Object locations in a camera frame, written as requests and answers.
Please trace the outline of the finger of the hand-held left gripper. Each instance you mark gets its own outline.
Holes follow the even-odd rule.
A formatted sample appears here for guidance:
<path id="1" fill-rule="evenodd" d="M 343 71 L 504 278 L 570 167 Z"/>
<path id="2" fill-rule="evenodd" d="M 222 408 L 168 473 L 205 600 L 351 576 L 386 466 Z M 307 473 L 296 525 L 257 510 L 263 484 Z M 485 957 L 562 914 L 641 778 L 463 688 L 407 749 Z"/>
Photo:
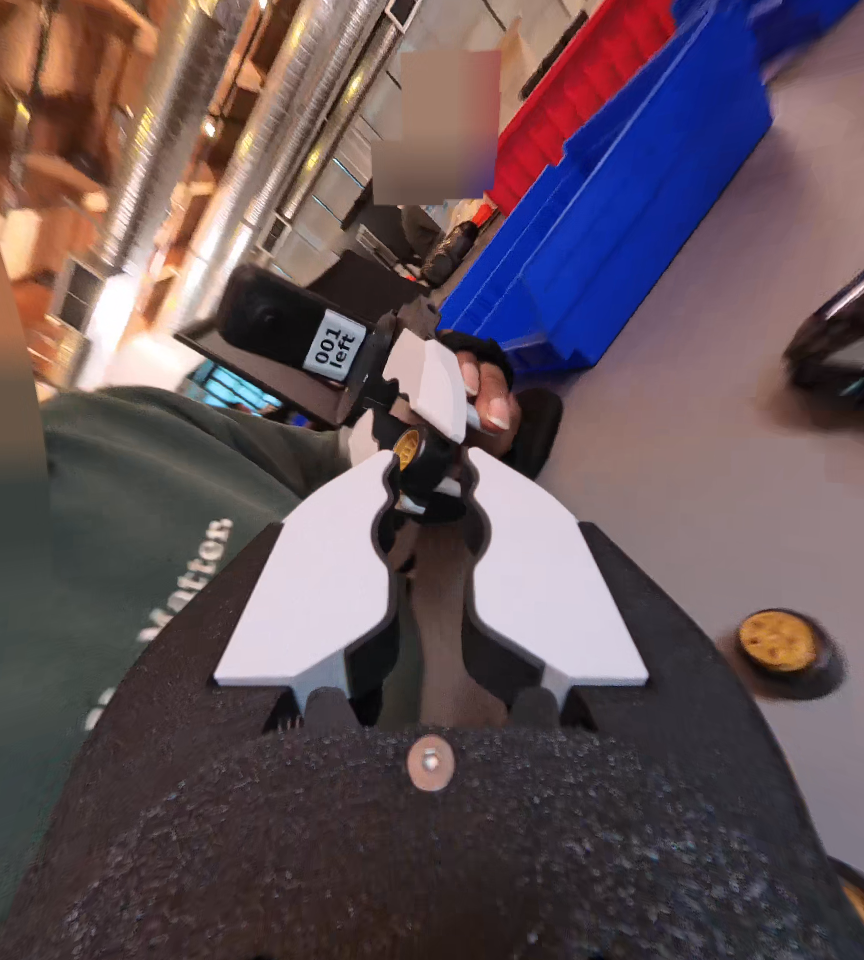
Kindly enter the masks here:
<path id="1" fill-rule="evenodd" d="M 393 343 L 383 379 L 398 385 L 399 396 L 428 426 L 456 445 L 466 443 L 469 426 L 479 426 L 456 354 L 436 339 L 403 330 Z"/>
<path id="2" fill-rule="evenodd" d="M 385 438 L 388 414 L 364 412 L 350 429 L 347 453 L 351 463 L 363 463 L 381 450 L 390 450 L 390 441 Z"/>

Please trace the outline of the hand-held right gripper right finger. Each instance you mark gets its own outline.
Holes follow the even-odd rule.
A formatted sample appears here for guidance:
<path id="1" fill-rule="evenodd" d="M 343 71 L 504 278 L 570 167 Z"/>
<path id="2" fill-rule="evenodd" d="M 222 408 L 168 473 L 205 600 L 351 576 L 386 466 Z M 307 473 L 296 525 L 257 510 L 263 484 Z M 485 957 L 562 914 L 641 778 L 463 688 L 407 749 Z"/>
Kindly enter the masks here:
<path id="1" fill-rule="evenodd" d="M 473 564 L 465 589 L 467 673 L 507 706 L 543 689 L 640 688 L 649 671 L 583 534 L 544 488 L 483 450 L 466 453 Z"/>

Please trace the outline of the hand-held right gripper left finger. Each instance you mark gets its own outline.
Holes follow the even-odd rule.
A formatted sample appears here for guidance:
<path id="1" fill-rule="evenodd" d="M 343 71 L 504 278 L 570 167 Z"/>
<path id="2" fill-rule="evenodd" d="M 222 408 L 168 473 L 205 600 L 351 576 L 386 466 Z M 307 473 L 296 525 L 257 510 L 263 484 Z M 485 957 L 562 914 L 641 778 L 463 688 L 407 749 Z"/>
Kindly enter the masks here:
<path id="1" fill-rule="evenodd" d="M 399 458 L 380 450 L 285 519 L 215 668 L 221 688 L 380 690 L 399 652 L 388 552 Z"/>

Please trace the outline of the blue storage bin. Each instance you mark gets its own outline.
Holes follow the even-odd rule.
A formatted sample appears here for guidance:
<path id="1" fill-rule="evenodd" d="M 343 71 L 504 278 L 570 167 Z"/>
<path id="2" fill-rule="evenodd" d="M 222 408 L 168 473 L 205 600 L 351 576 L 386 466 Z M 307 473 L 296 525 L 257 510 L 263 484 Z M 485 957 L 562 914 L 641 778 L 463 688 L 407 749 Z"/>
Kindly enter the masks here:
<path id="1" fill-rule="evenodd" d="M 519 373 L 597 364 L 770 126 L 737 2 L 673 37 L 565 143 L 439 307 Z"/>
<path id="2" fill-rule="evenodd" d="M 858 1 L 724 1 L 752 36 L 764 66 L 798 51 L 834 28 Z"/>

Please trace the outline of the person's left hand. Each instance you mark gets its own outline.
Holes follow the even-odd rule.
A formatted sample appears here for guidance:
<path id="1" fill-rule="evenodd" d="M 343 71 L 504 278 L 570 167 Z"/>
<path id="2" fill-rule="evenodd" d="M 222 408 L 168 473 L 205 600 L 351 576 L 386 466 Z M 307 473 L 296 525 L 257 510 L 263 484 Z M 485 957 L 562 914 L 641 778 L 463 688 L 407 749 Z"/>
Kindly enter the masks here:
<path id="1" fill-rule="evenodd" d="M 475 408 L 478 426 L 471 426 L 466 444 L 496 459 L 510 454 L 521 426 L 521 408 L 503 369 L 467 350 L 457 351 L 467 402 Z"/>

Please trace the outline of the black dimpled wrist rest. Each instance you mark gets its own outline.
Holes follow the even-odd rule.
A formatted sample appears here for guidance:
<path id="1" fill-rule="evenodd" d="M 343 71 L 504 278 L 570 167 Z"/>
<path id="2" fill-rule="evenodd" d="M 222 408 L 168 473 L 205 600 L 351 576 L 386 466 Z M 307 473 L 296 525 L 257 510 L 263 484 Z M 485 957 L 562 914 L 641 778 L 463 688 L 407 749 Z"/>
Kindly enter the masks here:
<path id="1" fill-rule="evenodd" d="M 558 437 L 563 402 L 558 393 L 545 387 L 522 390 L 515 399 L 521 418 L 505 462 L 534 481 L 546 466 Z"/>

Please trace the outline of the red storage bin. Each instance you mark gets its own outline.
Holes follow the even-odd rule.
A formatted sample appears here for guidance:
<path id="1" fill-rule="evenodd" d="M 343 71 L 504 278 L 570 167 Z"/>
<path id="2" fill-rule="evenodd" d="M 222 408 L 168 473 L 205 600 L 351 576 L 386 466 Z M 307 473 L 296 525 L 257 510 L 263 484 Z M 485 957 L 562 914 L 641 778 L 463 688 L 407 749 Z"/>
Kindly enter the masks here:
<path id="1" fill-rule="evenodd" d="M 673 36 L 671 1 L 606 1 L 572 32 L 498 138 L 490 202 L 508 217 L 564 144 Z"/>

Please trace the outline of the silver ventilation duct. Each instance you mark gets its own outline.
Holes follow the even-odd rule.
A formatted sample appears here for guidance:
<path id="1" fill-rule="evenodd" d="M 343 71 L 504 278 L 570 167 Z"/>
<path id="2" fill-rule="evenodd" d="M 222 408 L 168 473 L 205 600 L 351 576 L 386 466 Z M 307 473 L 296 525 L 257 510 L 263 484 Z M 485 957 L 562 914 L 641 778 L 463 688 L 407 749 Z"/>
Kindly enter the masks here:
<path id="1" fill-rule="evenodd" d="M 154 250 L 246 20 L 248 1 L 177 2 L 159 32 L 147 83 L 88 252 L 70 256 L 53 316 L 78 332 L 68 385 L 100 386 L 135 310 Z"/>
<path id="2" fill-rule="evenodd" d="M 302 150 L 387 2 L 306 1 L 248 116 L 222 179 L 198 224 L 167 306 L 182 327 L 204 316 L 254 241 Z"/>

